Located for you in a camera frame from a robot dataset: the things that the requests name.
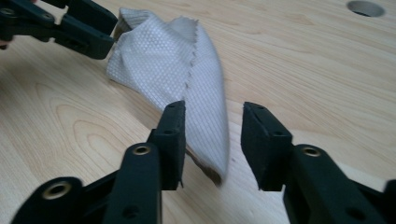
folded cloth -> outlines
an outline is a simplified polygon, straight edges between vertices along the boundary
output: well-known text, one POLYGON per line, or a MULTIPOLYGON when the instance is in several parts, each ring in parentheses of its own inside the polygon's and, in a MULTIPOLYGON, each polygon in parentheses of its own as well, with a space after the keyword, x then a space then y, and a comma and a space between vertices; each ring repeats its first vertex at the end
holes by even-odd
POLYGON ((121 8, 116 35, 108 76, 161 111, 184 100, 189 154, 220 184, 229 160, 228 119, 219 57, 204 28, 184 17, 164 22, 147 10, 121 8))

metal screw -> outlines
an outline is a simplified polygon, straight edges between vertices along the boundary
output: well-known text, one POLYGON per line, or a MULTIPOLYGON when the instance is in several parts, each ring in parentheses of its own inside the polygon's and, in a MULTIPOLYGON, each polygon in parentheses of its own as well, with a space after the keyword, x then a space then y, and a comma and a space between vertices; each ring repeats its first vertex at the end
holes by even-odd
POLYGON ((319 157, 320 156, 320 152, 317 149, 312 148, 312 147, 303 148, 303 153, 310 157, 319 157))
POLYGON ((43 192, 43 198, 46 200, 54 200, 63 197, 66 193, 70 191, 72 186, 66 182, 66 181, 61 181, 58 183, 55 183, 51 186, 49 186, 44 192, 43 192))
POLYGON ((134 149, 134 154, 137 156, 143 156, 150 153, 151 149, 149 147, 137 147, 134 149))
POLYGON ((2 8, 0 8, 0 13, 7 15, 7 16, 12 16, 15 14, 15 11, 12 10, 11 8, 2 7, 2 8))

wood grain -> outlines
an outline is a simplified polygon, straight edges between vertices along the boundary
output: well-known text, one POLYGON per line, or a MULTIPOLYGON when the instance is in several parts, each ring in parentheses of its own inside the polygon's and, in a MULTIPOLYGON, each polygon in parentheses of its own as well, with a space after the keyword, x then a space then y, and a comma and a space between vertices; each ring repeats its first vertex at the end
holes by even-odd
MULTIPOLYGON (((229 176, 216 188, 186 159, 184 189, 163 194, 164 223, 287 223, 281 193, 257 191, 241 152, 242 103, 267 106, 294 143, 322 147, 354 180, 396 178, 396 6, 368 18, 347 0, 109 1, 166 21, 195 18, 218 49, 231 134, 229 176)), ((47 8, 60 18, 59 9, 47 8)), ((40 184, 85 184, 118 169, 160 113, 106 78, 106 60, 18 36, 0 52, 0 223, 40 184)))

textured fabric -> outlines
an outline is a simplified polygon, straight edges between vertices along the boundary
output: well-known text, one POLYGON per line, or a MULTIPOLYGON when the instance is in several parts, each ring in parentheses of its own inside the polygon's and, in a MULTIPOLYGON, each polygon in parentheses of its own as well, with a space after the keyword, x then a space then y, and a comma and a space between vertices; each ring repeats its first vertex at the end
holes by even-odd
POLYGON ((164 22, 150 11, 122 8, 118 29, 109 77, 161 111, 184 100, 187 143, 198 162, 223 179, 229 159, 223 76, 204 28, 183 17, 164 22))

screw hole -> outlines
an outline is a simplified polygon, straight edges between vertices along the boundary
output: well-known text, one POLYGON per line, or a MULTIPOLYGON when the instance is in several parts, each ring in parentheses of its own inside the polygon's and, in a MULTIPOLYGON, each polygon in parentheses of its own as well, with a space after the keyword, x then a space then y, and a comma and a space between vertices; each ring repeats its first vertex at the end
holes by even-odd
POLYGON ((43 198, 46 200, 53 200, 53 199, 58 199, 63 197, 65 194, 67 194, 72 186, 66 182, 66 181, 61 181, 59 183, 55 183, 51 186, 49 186, 44 192, 43 192, 43 198))
POLYGON ((139 215, 139 208, 137 206, 134 206, 134 205, 127 206, 122 211, 122 216, 127 218, 127 219, 131 219, 131 218, 137 217, 137 215, 139 215))
POLYGON ((380 17, 385 14, 384 8, 371 2, 351 1, 346 6, 350 11, 364 17, 380 17))
POLYGON ((150 152, 149 147, 137 147, 134 149, 134 154, 137 156, 143 156, 150 152))
POLYGON ((318 156, 320 156, 320 152, 317 149, 312 148, 312 147, 303 148, 303 153, 305 155, 307 155, 307 156, 310 156, 310 157, 318 157, 318 156))
POLYGON ((366 219, 366 216, 363 214, 363 212, 357 208, 347 208, 346 213, 350 215, 351 217, 363 221, 366 219))

